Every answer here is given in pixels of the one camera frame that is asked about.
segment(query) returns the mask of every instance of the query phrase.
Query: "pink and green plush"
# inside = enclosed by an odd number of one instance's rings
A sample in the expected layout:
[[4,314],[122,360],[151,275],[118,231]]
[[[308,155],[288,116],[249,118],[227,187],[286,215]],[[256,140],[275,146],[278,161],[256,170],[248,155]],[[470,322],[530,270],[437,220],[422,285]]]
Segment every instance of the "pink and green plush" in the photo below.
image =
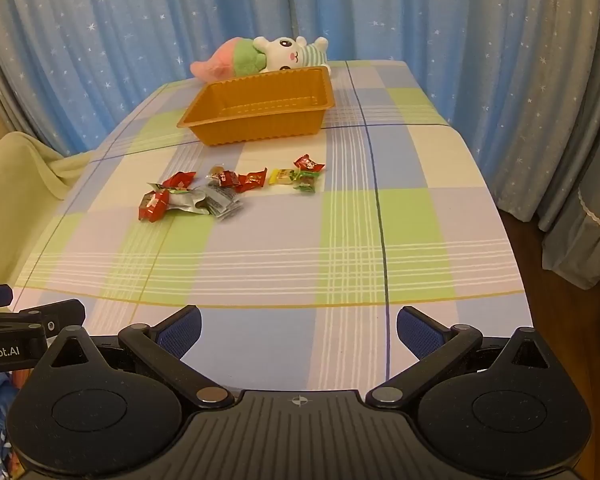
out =
[[205,83],[257,74],[267,66],[267,57],[253,46],[253,40],[231,38],[207,61],[191,63],[191,73]]

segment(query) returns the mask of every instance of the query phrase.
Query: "plaid tablecloth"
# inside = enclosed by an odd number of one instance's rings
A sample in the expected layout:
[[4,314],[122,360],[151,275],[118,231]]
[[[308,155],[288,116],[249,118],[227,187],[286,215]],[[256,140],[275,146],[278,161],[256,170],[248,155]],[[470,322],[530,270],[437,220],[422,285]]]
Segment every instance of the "plaid tablecloth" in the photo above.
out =
[[[202,311],[183,358],[233,388],[365,393],[416,361],[396,316],[509,336],[530,325],[500,218],[460,135],[408,67],[334,62],[336,107],[316,136],[207,147],[176,123],[201,84],[165,85],[98,149],[22,271],[16,309],[79,298],[92,335]],[[239,173],[327,164],[313,196],[266,186],[225,221],[138,221],[150,188],[215,164]]]

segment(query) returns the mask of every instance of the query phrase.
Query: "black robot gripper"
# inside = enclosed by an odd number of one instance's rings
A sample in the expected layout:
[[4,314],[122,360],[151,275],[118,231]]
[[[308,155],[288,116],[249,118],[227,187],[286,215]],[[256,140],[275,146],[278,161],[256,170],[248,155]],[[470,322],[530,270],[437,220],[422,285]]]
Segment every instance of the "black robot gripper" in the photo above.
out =
[[[180,312],[193,343],[200,312]],[[190,344],[156,343],[176,325],[107,338],[62,330],[8,413],[24,480],[578,478],[589,412],[532,328],[483,338],[404,307],[398,336],[420,361],[362,400],[353,390],[234,398],[178,359]]]

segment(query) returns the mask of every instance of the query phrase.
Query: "blue curtain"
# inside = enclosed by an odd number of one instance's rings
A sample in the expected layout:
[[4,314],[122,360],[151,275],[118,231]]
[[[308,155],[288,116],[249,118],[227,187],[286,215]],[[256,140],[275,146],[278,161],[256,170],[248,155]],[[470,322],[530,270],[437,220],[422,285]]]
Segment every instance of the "blue curtain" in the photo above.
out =
[[233,36],[288,34],[288,0],[0,0],[0,65],[61,153],[90,150]]
[[405,60],[498,207],[531,219],[580,108],[600,0],[292,0],[291,11],[332,58]]

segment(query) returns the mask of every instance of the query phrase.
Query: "white lace trim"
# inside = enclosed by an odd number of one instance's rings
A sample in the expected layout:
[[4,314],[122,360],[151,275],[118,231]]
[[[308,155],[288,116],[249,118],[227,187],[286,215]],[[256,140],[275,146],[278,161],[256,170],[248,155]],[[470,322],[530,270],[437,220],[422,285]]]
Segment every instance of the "white lace trim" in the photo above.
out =
[[587,216],[589,216],[589,218],[591,218],[596,224],[600,226],[600,218],[598,218],[595,214],[593,214],[593,212],[589,210],[587,206],[585,206],[584,200],[582,199],[582,194],[580,193],[580,188],[578,188],[578,200],[580,200],[580,205],[582,206],[582,209],[587,214]]

